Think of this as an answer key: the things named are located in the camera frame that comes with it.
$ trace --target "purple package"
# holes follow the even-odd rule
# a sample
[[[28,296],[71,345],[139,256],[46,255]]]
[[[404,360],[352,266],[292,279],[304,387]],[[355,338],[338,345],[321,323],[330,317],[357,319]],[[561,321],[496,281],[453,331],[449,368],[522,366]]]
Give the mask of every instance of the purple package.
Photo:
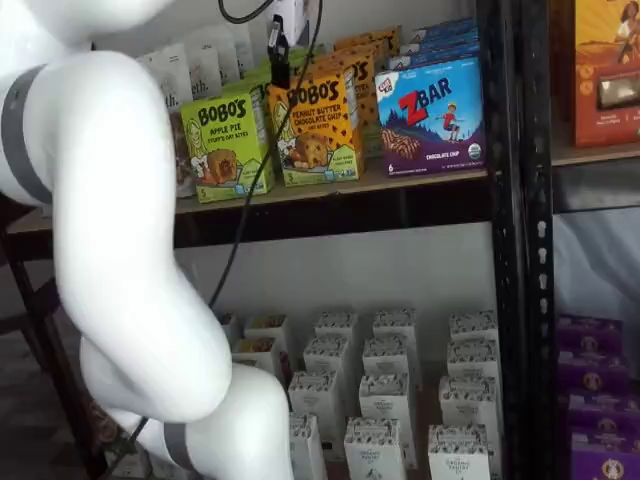
[[[585,389],[590,393],[629,393],[629,362],[623,356],[593,352],[558,354],[558,391]]]
[[[640,478],[640,437],[576,430],[571,433],[573,480]]]
[[[622,325],[620,320],[560,315],[556,324],[558,349],[622,355]]]
[[[567,422],[604,433],[640,432],[640,399],[636,396],[571,394]]]

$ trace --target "bobo's peanut butter chocolate chip box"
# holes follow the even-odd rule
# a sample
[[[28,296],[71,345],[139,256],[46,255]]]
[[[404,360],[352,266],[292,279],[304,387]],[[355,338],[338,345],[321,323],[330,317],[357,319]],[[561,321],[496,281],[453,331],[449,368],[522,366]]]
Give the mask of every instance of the bobo's peanut butter chocolate chip box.
[[[287,187],[357,180],[364,172],[358,103],[351,67],[311,70],[296,91],[269,86],[267,98],[273,130],[287,109],[278,152]]]

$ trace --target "cookie image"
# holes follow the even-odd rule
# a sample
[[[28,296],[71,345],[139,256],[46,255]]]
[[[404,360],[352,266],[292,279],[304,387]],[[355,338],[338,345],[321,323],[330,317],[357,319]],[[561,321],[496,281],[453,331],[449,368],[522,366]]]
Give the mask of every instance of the cookie image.
[[[602,379],[597,373],[590,372],[582,377],[582,384],[590,392],[597,392],[602,388]]]
[[[236,152],[233,150],[214,150],[207,155],[207,167],[214,183],[220,185],[236,179]]]

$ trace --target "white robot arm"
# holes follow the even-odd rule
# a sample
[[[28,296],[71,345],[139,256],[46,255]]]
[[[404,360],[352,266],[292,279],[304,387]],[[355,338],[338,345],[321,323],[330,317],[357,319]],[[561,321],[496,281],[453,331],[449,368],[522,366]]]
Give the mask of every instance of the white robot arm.
[[[0,191],[53,201],[61,300],[107,413],[129,432],[148,417],[141,444],[203,475],[292,479],[282,387],[232,366],[220,324],[174,260],[162,94],[133,59],[79,53],[168,1],[0,0]]]

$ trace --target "bobo's box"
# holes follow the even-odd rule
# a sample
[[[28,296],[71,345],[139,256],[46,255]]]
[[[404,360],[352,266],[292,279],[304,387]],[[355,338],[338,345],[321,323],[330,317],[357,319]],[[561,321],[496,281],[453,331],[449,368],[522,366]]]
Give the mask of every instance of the bobo's box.
[[[629,363],[622,356],[592,352],[558,353],[558,391],[587,390],[591,393],[629,393]]]
[[[640,432],[640,400],[634,396],[571,394],[567,423],[604,433]]]
[[[180,112],[200,202],[245,196],[269,148],[260,89],[198,100]],[[254,194],[274,183],[268,158]]]
[[[622,355],[622,325],[620,320],[560,315],[557,345],[562,350]]]
[[[278,141],[287,187],[358,180],[364,173],[358,100],[351,66],[313,70],[283,90],[270,85],[267,93],[273,131],[291,107]]]

